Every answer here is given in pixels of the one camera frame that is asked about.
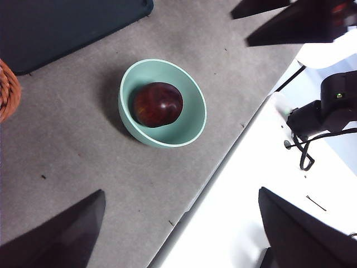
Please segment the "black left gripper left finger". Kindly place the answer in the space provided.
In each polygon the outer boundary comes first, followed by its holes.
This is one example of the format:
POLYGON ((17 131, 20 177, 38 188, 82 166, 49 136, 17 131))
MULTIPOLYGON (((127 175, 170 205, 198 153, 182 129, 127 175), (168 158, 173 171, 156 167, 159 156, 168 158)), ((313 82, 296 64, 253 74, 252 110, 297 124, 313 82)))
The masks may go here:
POLYGON ((1 267, 87 267, 105 213, 97 190, 42 225, 1 246, 1 267))

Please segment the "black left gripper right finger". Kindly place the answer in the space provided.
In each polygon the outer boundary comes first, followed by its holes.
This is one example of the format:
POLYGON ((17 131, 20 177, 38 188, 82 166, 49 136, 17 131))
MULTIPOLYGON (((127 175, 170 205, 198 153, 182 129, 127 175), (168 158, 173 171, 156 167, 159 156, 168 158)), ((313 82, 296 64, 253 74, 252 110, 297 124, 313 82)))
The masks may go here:
POLYGON ((259 190, 264 231, 277 267, 356 267, 356 240, 269 189, 259 190))

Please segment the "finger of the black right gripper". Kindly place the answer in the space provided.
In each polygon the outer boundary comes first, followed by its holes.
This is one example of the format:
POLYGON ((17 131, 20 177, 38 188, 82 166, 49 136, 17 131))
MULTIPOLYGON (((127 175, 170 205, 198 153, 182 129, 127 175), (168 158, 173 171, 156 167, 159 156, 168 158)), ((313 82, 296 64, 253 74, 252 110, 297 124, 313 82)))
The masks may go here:
POLYGON ((287 0, 242 0, 230 12, 233 20, 257 15, 274 9, 287 7, 291 1, 287 0))
POLYGON ((326 43, 335 39, 334 1, 296 1, 252 32, 248 46, 326 43))

